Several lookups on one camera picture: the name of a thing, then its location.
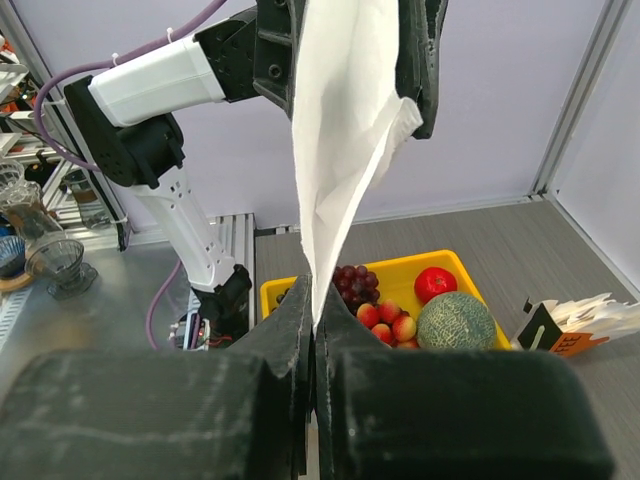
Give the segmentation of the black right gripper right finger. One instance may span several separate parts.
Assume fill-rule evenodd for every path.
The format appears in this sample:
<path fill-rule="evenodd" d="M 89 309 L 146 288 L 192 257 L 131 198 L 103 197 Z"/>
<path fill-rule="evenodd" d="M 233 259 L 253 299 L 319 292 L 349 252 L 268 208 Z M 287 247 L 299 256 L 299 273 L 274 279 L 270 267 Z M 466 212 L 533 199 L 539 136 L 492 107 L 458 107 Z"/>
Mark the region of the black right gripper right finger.
<path fill-rule="evenodd" d="M 336 290 L 315 335 L 324 479 L 610 479 L 578 377 L 547 353 L 394 349 Z"/>

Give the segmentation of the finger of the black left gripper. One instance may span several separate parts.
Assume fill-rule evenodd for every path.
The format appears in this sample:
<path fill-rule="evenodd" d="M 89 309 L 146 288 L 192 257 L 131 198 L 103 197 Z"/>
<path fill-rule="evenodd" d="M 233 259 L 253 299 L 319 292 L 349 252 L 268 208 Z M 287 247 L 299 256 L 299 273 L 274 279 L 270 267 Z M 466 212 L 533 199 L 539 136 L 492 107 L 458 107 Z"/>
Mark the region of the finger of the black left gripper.
<path fill-rule="evenodd" d="M 396 90 L 415 101 L 422 125 L 413 137 L 432 137 L 439 104 L 439 54 L 447 0 L 401 0 Z"/>
<path fill-rule="evenodd" d="M 257 1 L 253 86 L 292 117 L 304 0 Z"/>

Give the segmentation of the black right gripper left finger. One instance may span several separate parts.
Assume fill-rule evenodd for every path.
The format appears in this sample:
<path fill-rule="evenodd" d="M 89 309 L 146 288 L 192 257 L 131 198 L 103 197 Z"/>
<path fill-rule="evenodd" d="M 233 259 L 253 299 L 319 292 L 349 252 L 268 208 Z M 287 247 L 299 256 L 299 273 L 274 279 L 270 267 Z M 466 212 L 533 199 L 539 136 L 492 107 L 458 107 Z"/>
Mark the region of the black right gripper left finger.
<path fill-rule="evenodd" d="M 58 350 L 1 405 L 5 479 L 295 479 L 307 471 L 311 280 L 206 352 Z"/>

